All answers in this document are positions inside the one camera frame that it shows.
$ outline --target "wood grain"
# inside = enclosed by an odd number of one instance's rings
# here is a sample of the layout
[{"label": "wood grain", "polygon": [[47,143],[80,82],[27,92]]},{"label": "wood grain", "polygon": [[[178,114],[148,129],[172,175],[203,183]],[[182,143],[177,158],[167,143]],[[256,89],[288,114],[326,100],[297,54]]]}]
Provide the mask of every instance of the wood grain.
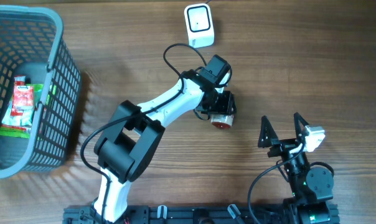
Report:
[{"label": "wood grain", "polygon": [[[177,77],[162,53],[187,42],[188,4],[40,5],[61,15],[84,88],[70,159],[50,174],[0,180],[0,223],[60,223],[63,208],[98,195],[100,176],[81,162],[80,145],[118,103],[148,101],[173,86]],[[298,111],[327,132],[308,157],[335,168],[333,202],[342,223],[376,223],[376,1],[214,1],[211,8],[215,44],[200,51],[233,66],[233,128],[218,130],[184,114],[166,129],[129,204],[246,203],[252,180],[275,163],[256,146],[261,116],[268,115],[280,138],[292,138]],[[168,58],[180,71],[200,65],[189,49],[173,49]],[[93,164],[94,143],[87,150]],[[276,171],[262,178],[252,200],[290,195]]]}]

